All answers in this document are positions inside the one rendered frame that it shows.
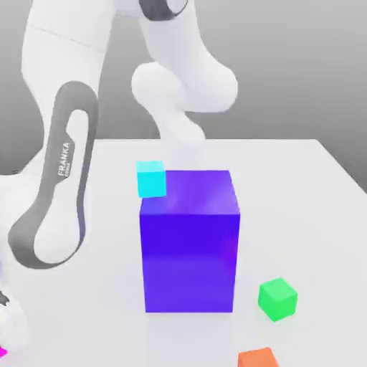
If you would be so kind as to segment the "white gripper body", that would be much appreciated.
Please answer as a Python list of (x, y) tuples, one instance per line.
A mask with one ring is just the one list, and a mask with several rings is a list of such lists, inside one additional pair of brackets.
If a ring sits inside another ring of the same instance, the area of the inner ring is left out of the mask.
[(0, 347), (23, 349), (29, 342), (29, 326), (23, 309), (18, 305), (0, 305)]

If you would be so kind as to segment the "small cyan cube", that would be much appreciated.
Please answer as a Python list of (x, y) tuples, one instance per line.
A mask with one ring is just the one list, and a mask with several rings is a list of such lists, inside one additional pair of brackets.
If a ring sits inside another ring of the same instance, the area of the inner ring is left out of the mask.
[(166, 195), (166, 170), (163, 161), (137, 161), (135, 167), (139, 197), (144, 199)]

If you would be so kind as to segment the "small orange cube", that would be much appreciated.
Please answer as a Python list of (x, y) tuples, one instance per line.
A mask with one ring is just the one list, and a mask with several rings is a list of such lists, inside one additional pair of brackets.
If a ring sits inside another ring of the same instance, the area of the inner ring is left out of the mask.
[(272, 349), (269, 347), (241, 352), (237, 367), (280, 367)]

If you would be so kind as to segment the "small green cube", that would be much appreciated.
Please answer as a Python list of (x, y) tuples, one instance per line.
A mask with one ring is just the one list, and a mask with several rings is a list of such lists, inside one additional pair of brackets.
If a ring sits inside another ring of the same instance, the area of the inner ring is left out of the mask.
[(297, 291), (282, 277), (259, 286), (258, 305), (273, 322), (294, 315), (297, 301)]

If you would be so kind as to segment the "large blue box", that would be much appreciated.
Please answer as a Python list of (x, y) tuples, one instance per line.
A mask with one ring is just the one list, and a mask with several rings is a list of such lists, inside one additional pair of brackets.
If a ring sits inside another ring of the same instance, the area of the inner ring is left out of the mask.
[(228, 170), (167, 171), (143, 199), (140, 243), (148, 313), (231, 313), (240, 209)]

